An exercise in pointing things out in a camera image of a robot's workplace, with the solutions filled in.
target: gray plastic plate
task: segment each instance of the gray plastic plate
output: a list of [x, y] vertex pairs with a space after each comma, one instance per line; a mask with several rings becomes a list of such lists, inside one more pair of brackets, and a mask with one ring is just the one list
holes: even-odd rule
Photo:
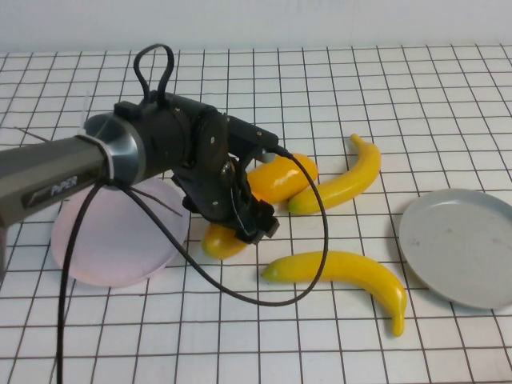
[[402, 217], [410, 268], [444, 298], [475, 308], [512, 304], [512, 206], [474, 190], [420, 197]]

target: pink plate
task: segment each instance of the pink plate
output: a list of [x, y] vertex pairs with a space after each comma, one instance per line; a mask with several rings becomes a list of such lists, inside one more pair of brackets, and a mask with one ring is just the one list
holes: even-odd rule
[[[180, 193], [170, 184], [152, 178], [135, 186], [173, 208], [150, 198], [141, 199], [183, 243], [189, 212]], [[62, 268], [71, 227], [90, 188], [65, 203], [51, 235], [51, 250]], [[117, 189], [102, 188], [83, 219], [70, 265], [70, 276], [95, 286], [128, 286], [156, 273], [178, 253], [144, 211]]]

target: yellow fruit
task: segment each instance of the yellow fruit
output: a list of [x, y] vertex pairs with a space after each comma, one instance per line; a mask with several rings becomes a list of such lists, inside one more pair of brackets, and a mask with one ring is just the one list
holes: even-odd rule
[[[293, 154], [306, 168], [313, 180], [318, 176], [318, 168], [313, 160], [304, 154]], [[262, 164], [247, 174], [253, 194], [269, 204], [284, 202], [308, 187], [306, 176], [288, 158], [276, 156], [272, 162]]]
[[[273, 261], [262, 276], [272, 282], [311, 282], [318, 272], [322, 252], [295, 254]], [[407, 295], [387, 268], [360, 254], [330, 250], [320, 281], [348, 282], [360, 286], [381, 303], [393, 319], [393, 334], [405, 326]]]
[[[362, 193], [375, 181], [381, 169], [381, 153], [375, 144], [365, 142], [356, 134], [352, 134], [350, 140], [358, 150], [358, 162], [344, 174], [317, 187], [326, 210]], [[319, 212], [313, 190], [308, 188], [295, 195], [288, 202], [288, 211], [292, 214]]]
[[[293, 154], [306, 168], [312, 179], [318, 176], [313, 160], [304, 154]], [[283, 202], [304, 190], [309, 185], [306, 177], [287, 158], [276, 156], [272, 162], [262, 164], [247, 173], [247, 180], [253, 196], [269, 204]], [[234, 236], [234, 230], [219, 224], [210, 224], [201, 241], [202, 249], [208, 256], [223, 260], [243, 250], [247, 244]]]
[[234, 236], [234, 230], [211, 223], [201, 241], [202, 250], [208, 256], [223, 260], [243, 250], [247, 244]]

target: black grid lines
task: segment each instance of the black grid lines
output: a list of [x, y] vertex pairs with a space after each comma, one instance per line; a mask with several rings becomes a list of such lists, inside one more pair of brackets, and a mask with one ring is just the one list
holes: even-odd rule
[[[355, 286], [321, 283], [296, 306], [256, 308], [220, 295], [177, 260], [124, 290], [70, 285], [68, 374], [91, 384], [512, 381], [512, 310], [441, 300], [414, 276], [397, 238], [404, 209], [432, 190], [468, 188], [512, 203], [511, 46], [176, 53], [169, 90], [276, 133], [288, 150], [316, 161], [319, 182], [355, 164], [351, 134], [379, 146], [378, 180], [329, 210], [330, 243], [378, 260], [401, 279], [406, 331], [393, 337], [389, 315]], [[86, 96], [89, 117], [118, 100], [140, 101], [135, 54], [6, 55], [0, 150], [38, 141], [9, 129], [15, 126], [49, 140], [72, 136]], [[143, 60], [152, 87], [164, 66], [160, 51]], [[0, 384], [51, 382], [60, 273], [49, 240], [59, 207], [9, 233]], [[289, 298], [304, 285], [272, 285], [258, 272], [276, 258], [320, 250], [322, 225], [318, 215], [277, 216], [272, 239], [219, 263], [201, 251], [206, 224], [191, 215], [186, 248], [228, 287], [262, 300]]]

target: banana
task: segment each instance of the banana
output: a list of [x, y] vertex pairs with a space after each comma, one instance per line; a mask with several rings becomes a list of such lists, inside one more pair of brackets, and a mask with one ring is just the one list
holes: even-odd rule
[[[279, 258], [262, 272], [272, 282], [311, 282], [320, 266], [322, 252], [308, 252]], [[360, 286], [376, 297], [391, 314], [392, 331], [404, 331], [407, 295], [403, 285], [387, 268], [360, 254], [330, 250], [321, 281], [348, 282]]]
[[[293, 156], [315, 180], [318, 176], [318, 168], [314, 161], [304, 154], [293, 154]], [[247, 181], [252, 193], [269, 204], [284, 202], [309, 185], [306, 176], [295, 163], [281, 156], [276, 156], [272, 162], [262, 164], [248, 172]]]
[[[337, 178], [318, 185], [326, 209], [346, 202], [362, 193], [377, 178], [381, 168], [381, 153], [377, 146], [365, 142], [356, 134], [350, 140], [358, 150], [358, 162]], [[295, 195], [288, 202], [288, 211], [292, 214], [314, 214], [320, 211], [313, 190], [308, 188]]]
[[[316, 179], [318, 168], [314, 161], [304, 154], [293, 155], [311, 178]], [[306, 176], [295, 163], [280, 156], [248, 172], [247, 181], [253, 196], [269, 204], [283, 202], [309, 185]], [[247, 246], [234, 236], [234, 230], [213, 223], [208, 226], [201, 245], [205, 254], [219, 260], [229, 258]]]

